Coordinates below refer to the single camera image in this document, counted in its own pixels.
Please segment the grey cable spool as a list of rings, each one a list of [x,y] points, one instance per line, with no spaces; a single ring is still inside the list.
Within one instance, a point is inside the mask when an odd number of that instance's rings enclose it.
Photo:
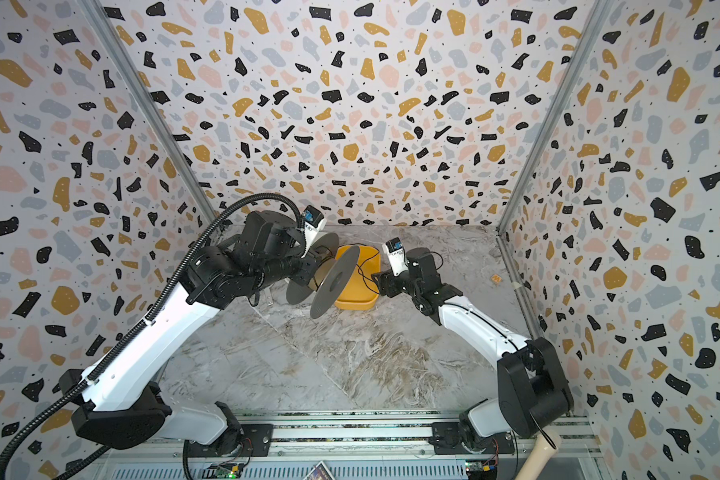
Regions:
[[[289,279],[286,301],[298,305],[315,294],[310,317],[317,319],[338,300],[356,271],[360,248],[351,245],[339,254],[339,235],[330,232],[320,236],[303,258],[303,267]]]

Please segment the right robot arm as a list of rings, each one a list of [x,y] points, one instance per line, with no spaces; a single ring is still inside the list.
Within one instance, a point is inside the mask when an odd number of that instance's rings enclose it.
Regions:
[[[516,333],[481,311],[461,290],[441,280],[429,249],[405,251],[394,238],[383,250],[390,268],[372,275],[380,295],[408,295],[421,314],[494,363],[497,397],[460,414],[463,447],[482,451],[491,437],[511,432],[520,438],[540,435],[544,444],[558,448],[561,441],[549,425],[568,413],[574,401],[551,342]]]

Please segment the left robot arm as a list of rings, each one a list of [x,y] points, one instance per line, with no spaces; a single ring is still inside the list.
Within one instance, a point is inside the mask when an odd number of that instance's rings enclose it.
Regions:
[[[313,207],[304,211],[302,220],[298,226],[279,212],[255,211],[247,215],[241,234],[216,245],[201,242],[156,318],[143,319],[140,331],[110,363],[97,361],[102,373],[73,400],[77,436],[116,450],[152,438],[194,442],[217,455],[242,448],[243,427],[225,403],[171,396],[154,377],[195,331],[233,300],[254,301],[275,282],[314,272],[317,260],[308,250],[326,220]]]

